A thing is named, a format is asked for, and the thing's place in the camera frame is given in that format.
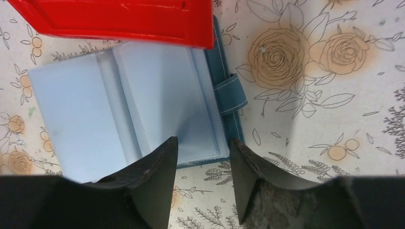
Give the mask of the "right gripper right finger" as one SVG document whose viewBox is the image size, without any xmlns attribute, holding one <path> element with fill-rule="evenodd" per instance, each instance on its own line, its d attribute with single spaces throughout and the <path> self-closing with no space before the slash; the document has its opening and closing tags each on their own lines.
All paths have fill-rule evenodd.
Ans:
<svg viewBox="0 0 405 229">
<path fill-rule="evenodd" d="M 238 139 L 230 163 L 245 229 L 402 229 L 403 176 L 335 177 L 320 184 L 263 159 Z"/>
</svg>

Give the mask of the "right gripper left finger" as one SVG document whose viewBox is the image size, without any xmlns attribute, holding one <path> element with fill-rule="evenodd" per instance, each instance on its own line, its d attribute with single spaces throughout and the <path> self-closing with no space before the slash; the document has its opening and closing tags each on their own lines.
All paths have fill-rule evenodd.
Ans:
<svg viewBox="0 0 405 229">
<path fill-rule="evenodd" d="M 165 229 L 178 161 L 178 139 L 92 183 L 62 176 L 2 176 L 3 229 Z"/>
</svg>

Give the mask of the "blue card holder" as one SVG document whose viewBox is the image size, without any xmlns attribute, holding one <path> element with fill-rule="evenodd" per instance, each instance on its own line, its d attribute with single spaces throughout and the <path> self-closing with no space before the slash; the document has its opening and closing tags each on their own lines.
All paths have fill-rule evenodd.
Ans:
<svg viewBox="0 0 405 229">
<path fill-rule="evenodd" d="M 171 136 L 178 168 L 229 157 L 247 98 L 213 24 L 212 49 L 126 42 L 28 71 L 66 178 L 99 181 Z"/>
</svg>

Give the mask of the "red plastic bin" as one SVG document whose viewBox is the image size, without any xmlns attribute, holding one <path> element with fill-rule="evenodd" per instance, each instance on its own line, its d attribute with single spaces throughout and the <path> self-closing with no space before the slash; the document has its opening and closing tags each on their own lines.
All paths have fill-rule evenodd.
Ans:
<svg viewBox="0 0 405 229">
<path fill-rule="evenodd" d="M 76 39 L 214 46 L 209 0 L 12 0 L 39 33 Z"/>
</svg>

